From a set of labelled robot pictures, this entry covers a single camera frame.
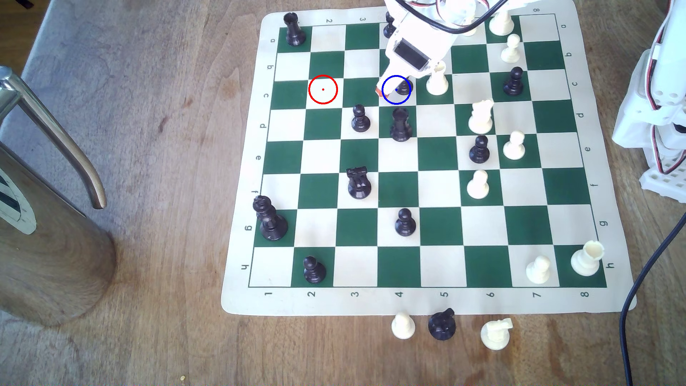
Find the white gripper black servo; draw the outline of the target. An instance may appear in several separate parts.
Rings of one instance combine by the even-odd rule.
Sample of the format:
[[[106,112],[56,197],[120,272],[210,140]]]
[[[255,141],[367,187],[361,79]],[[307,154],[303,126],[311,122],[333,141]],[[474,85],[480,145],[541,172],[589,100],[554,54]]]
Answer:
[[[376,86],[380,98],[397,91],[400,74],[431,74],[456,39],[455,34],[434,27],[399,3],[385,1],[383,35],[388,39],[385,56],[389,63]]]

